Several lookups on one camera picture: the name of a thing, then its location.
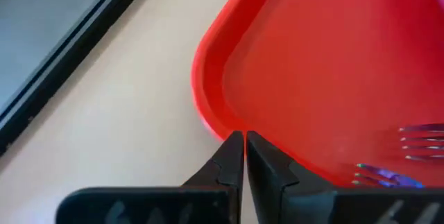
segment table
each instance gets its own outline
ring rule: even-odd
[[[176,186],[204,165],[220,143],[189,78],[226,1],[135,0],[0,159],[1,222],[53,223],[77,189]],[[248,184],[243,204],[257,223]]]

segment beige surface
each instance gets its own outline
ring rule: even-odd
[[[226,1],[135,0],[1,158],[0,223],[53,223],[79,188],[195,173],[220,143],[194,109],[191,63]],[[243,219],[257,222],[249,195]]]

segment metal fork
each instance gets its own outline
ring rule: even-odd
[[[352,181],[355,185],[380,185],[383,187],[414,187],[423,188],[424,186],[408,176],[388,169],[381,169],[367,164],[356,165],[362,173],[355,173],[355,179]]]
[[[402,149],[407,150],[408,160],[426,161],[444,158],[444,123],[431,123],[400,128],[402,133]],[[420,150],[430,150],[429,154],[422,155]]]

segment gray surface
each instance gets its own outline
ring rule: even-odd
[[[0,110],[96,0],[0,0]]]

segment red tray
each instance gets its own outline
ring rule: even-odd
[[[356,163],[443,186],[400,126],[444,122],[437,0],[229,0],[198,48],[196,106],[225,139],[256,130],[341,186]]]

